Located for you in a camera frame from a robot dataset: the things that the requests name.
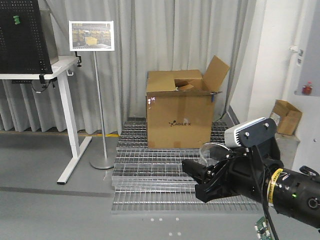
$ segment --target standing desk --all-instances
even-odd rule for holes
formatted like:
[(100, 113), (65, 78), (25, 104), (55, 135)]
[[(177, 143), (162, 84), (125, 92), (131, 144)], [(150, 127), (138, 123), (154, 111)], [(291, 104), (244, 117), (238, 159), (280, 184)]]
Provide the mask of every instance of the standing desk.
[[(59, 91), (61, 96), (61, 102), (63, 107), (64, 118), (66, 122), (69, 142), (71, 146), (72, 158), (62, 175), (57, 180), (58, 184), (66, 184), (71, 173), (75, 169), (77, 163), (85, 152), (87, 146), (92, 140), (92, 136), (87, 136), (79, 144), (79, 138), (77, 134), (77, 125), (75, 121), (74, 108), (72, 106), (70, 88), (68, 83), (68, 69), (75, 63), (78, 58), (74, 56), (59, 56), (59, 60), (54, 63), (52, 67), (52, 74), (45, 74), (43, 77), (45, 80), (54, 79), (57, 77)], [(3, 80), (39, 80), (39, 74), (0, 74), (0, 79)]]

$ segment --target steel grating platform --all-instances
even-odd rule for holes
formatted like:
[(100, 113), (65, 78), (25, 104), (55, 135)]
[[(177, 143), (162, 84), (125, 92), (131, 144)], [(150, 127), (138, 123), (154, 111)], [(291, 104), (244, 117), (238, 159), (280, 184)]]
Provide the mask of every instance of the steel grating platform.
[(111, 212), (113, 214), (128, 214), (141, 212), (162, 213), (176, 211), (179, 213), (202, 212), (216, 213), (246, 213), (256, 214), (261, 211), (257, 202), (242, 196), (233, 196), (212, 200), (204, 203), (196, 198), (192, 190), (180, 191), (145, 191), (117, 189)]
[[(210, 141), (224, 144), (226, 129), (228, 129), (228, 127), (224, 122), (213, 122)], [(147, 123), (145, 120), (139, 119), (129, 120), (125, 123), (116, 150), (145, 150), (157, 152), (164, 149), (148, 148)], [(179, 152), (181, 150), (197, 152), (198, 148), (170, 148), (167, 150), (171, 152)]]
[[(224, 122), (215, 122), (211, 142), (225, 143)], [(203, 203), (196, 198), (195, 184), (182, 171), (181, 161), (199, 160), (199, 148), (148, 148), (147, 124), (144, 118), (127, 121), (117, 145), (112, 185), (115, 195), (113, 214), (141, 212), (180, 213), (257, 213), (260, 205), (234, 196)]]
[(198, 152), (172, 152), (172, 151), (120, 151), (116, 155), (114, 166), (130, 165), (180, 165), (184, 159), (198, 161), (200, 157)]

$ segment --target white bracket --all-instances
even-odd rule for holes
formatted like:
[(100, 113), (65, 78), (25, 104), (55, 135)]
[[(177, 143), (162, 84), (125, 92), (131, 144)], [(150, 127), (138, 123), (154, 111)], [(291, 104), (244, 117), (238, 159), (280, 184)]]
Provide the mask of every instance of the white bracket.
[(289, 47), (289, 50), (290, 50), (292, 53), (296, 54), (296, 53), (299, 52), (299, 47), (296, 46), (296, 45), (292, 45), (292, 46)]
[(69, 70), (66, 70), (66, 75), (67, 75), (67, 76), (73, 76), (73, 75), (74, 75), (74, 72), (72, 71), (71, 73), (69, 73)]

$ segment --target clear plastic cup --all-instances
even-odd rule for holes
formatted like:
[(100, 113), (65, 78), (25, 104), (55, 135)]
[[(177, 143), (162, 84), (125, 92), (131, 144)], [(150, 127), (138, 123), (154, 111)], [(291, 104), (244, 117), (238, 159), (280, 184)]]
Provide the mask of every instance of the clear plastic cup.
[(205, 166), (216, 165), (229, 158), (232, 150), (219, 142), (207, 142), (200, 147), (199, 163)]

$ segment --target black cable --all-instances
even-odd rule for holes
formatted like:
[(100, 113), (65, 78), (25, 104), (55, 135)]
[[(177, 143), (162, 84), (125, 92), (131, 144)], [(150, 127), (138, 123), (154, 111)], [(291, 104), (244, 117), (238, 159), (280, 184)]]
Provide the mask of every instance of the black cable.
[(273, 223), (273, 221), (271, 219), (271, 216), (270, 216), (270, 213), (269, 213), (269, 210), (268, 210), (268, 205), (266, 204), (266, 199), (263, 196), (263, 192), (259, 188), (259, 183), (258, 183), (258, 180), (257, 180), (256, 171), (255, 171), (254, 163), (253, 163), (252, 152), (250, 152), (250, 167), (251, 167), (251, 172), (252, 172), (253, 179), (254, 179), (254, 182), (255, 182), (255, 185), (256, 185), (256, 189), (257, 189), (259, 195), (261, 195), (261, 204), (262, 204), (262, 209), (263, 209), (264, 216), (265, 216), (266, 220), (268, 221), (268, 223), (270, 225), (270, 228), (271, 228), (272, 234), (274, 236), (274, 239), (275, 240), (279, 240), (279, 237), (278, 237), (278, 234), (276, 232), (274, 223)]
[(34, 88), (34, 85), (33, 85), (33, 81), (31, 81), (31, 88), (33, 89), (33, 91), (35, 91), (37, 94), (40, 94), (40, 93), (42, 93), (42, 92), (44, 92), (45, 90), (47, 90), (48, 89), (48, 87), (49, 87), (49, 85), (50, 85), (50, 83), (52, 83), (52, 81), (51, 80), (49, 80), (49, 82), (48, 82), (48, 84), (47, 85), (45, 85), (43, 88), (43, 90), (41, 90), (41, 91), (38, 91), (38, 90), (36, 90), (35, 88)]

